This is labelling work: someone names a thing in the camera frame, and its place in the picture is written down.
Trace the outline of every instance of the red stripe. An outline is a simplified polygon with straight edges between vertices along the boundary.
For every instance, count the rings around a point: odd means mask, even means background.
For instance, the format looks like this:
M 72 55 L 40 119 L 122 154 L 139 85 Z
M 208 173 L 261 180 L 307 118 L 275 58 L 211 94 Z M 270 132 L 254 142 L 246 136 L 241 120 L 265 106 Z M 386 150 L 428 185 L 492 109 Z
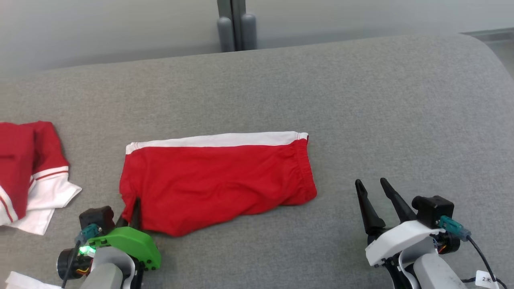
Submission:
M 55 175 L 55 174 L 60 174 L 60 173 L 67 173 L 67 172 L 68 172 L 68 171 L 55 172 L 55 173 L 47 174 L 47 175 L 44 175 L 44 176 L 40 176 L 40 177 L 38 177 L 38 178 L 37 178 L 37 179 L 35 179 L 35 180 L 40 180 L 40 179 L 42 179 L 42 178 L 44 178 L 44 177 L 48 177 L 48 176 Z
M 9 220 L 11 220 L 11 223 L 13 222 L 11 214 L 9 214 L 9 210 L 7 209 L 7 204 L 5 203 L 4 199 L 0 196 L 0 201 L 2 201 L 2 204 L 4 204 L 5 212 L 7 213 L 7 216 L 9 217 Z

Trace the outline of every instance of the green led light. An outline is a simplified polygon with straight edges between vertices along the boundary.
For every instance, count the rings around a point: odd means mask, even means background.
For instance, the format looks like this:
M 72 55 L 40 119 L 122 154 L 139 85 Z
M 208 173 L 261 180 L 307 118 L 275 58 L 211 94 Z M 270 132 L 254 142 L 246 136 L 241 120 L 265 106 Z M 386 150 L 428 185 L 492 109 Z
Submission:
M 96 252 L 96 249 L 94 249 L 93 247 L 91 246 L 82 246 L 79 248 L 79 252 L 80 254 L 82 255 L 86 255 L 87 253 L 91 252 L 91 253 L 95 253 Z

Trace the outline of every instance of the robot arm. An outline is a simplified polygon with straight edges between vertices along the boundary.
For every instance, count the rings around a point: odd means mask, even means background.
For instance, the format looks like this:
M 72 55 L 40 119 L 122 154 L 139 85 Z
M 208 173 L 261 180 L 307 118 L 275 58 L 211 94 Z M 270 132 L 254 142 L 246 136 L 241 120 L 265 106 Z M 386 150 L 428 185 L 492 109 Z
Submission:
M 471 241 L 479 251 L 493 283 L 499 288 L 469 230 L 451 219 L 452 202 L 440 196 L 417 196 L 412 201 L 412 206 L 418 210 L 416 214 L 385 178 L 381 178 L 380 183 L 400 219 L 400 224 L 391 229 L 386 229 L 385 222 L 375 212 L 361 180 L 355 181 L 355 187 L 364 230 L 368 234 L 366 258 L 370 266 L 383 266 L 388 270 L 395 289 L 465 289 L 463 281 L 439 257 L 439 254 L 457 251 L 461 240 Z
M 152 238 L 139 231 L 139 202 L 130 225 L 121 217 L 115 225 L 113 216 L 109 206 L 80 214 L 82 230 L 76 242 L 88 246 L 66 249 L 59 255 L 62 288 L 67 279 L 85 275 L 81 289 L 140 289 L 143 273 L 160 268 L 161 255 Z

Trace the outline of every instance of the cable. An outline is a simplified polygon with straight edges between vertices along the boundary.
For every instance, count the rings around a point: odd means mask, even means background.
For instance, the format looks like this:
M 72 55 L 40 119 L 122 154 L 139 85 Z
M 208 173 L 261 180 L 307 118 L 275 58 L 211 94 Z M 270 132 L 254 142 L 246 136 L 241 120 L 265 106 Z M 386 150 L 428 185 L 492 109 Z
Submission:
M 61 285 L 61 288 L 66 287 L 66 282 L 68 281 L 68 276 L 69 276 L 69 270 L 71 269 L 71 265 L 73 264 L 73 261 L 77 257 L 77 251 L 79 250 L 80 244 L 81 244 L 81 242 L 77 241 L 75 248 L 73 248 L 73 251 L 71 251 L 71 260 L 68 260 L 68 268 L 66 268 L 66 274 L 64 275 L 63 284 Z
M 473 277 L 473 278 L 470 278 L 470 279 L 461 279 L 461 282 L 462 283 L 471 283 L 471 282 L 474 282 L 476 280 L 476 277 Z M 503 288 L 507 289 L 507 285 L 505 285 L 505 283 L 503 283 L 500 279 L 496 278 L 496 281 L 501 284 L 501 286 L 503 286 Z
M 500 279 L 496 278 L 496 281 L 498 281 L 498 283 L 501 284 L 503 288 L 507 289 L 507 285 L 505 285 L 505 283 L 503 283 Z
M 89 268 L 87 268 L 86 270 L 77 269 L 77 273 L 82 274 L 82 275 L 86 274 L 88 271 L 89 271 Z
M 482 251 L 480 250 L 480 248 L 477 246 L 477 244 L 475 243 L 475 241 L 473 241 L 473 239 L 471 238 L 471 236 L 467 236 L 466 237 L 468 239 L 468 241 L 471 243 L 471 245 L 473 245 L 473 247 L 475 247 L 476 251 L 479 253 L 480 255 L 480 258 L 482 258 L 482 261 L 484 261 L 484 264 L 485 264 L 485 267 L 487 268 L 487 271 L 489 272 L 489 275 L 491 276 L 491 280 L 493 282 L 496 282 L 496 278 L 494 277 L 494 274 L 492 273 L 492 270 L 491 270 L 491 266 L 489 266 L 489 263 L 487 262 L 487 260 L 485 259 L 485 256 L 484 254 L 482 253 Z
M 437 252 L 438 254 L 441 254 L 441 252 L 446 248 L 446 245 L 444 245 L 443 247 L 441 247 L 441 249 L 439 249 L 439 252 Z

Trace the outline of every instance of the white wall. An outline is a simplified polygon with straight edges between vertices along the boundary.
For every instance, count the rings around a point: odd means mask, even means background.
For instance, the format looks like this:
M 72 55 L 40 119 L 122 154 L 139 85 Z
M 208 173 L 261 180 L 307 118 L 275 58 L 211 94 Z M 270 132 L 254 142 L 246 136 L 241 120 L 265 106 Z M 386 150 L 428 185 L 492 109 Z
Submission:
M 220 52 L 214 0 L 0 0 L 0 77 Z
M 513 0 L 246 0 L 258 48 L 514 27 Z
M 258 48 L 514 27 L 514 0 L 247 0 Z M 0 77 L 219 52 L 215 0 L 0 0 Z

